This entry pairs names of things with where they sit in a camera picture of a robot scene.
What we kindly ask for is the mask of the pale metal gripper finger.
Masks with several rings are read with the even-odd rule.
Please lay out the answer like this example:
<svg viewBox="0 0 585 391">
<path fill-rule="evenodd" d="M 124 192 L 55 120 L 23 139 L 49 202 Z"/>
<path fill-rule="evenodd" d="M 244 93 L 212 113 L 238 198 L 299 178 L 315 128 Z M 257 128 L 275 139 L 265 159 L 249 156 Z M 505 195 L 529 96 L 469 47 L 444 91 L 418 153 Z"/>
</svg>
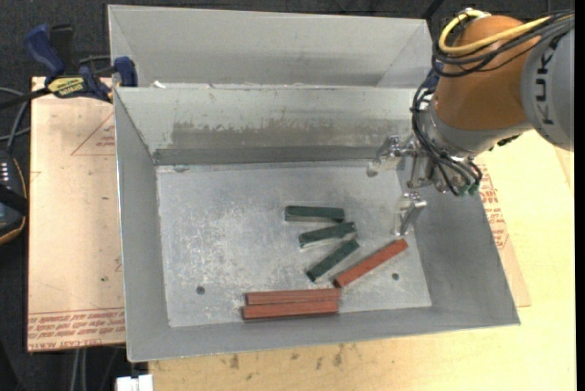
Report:
<svg viewBox="0 0 585 391">
<path fill-rule="evenodd" d="M 367 166 L 367 176 L 375 177 L 381 172 L 390 171 L 403 164 L 402 141 L 397 136 L 389 136 L 378 148 L 376 156 Z"/>
<path fill-rule="evenodd" d="M 403 194 L 395 207 L 393 234 L 396 237 L 404 237 L 415 225 L 426 206 L 427 201 L 419 192 Z"/>
</svg>

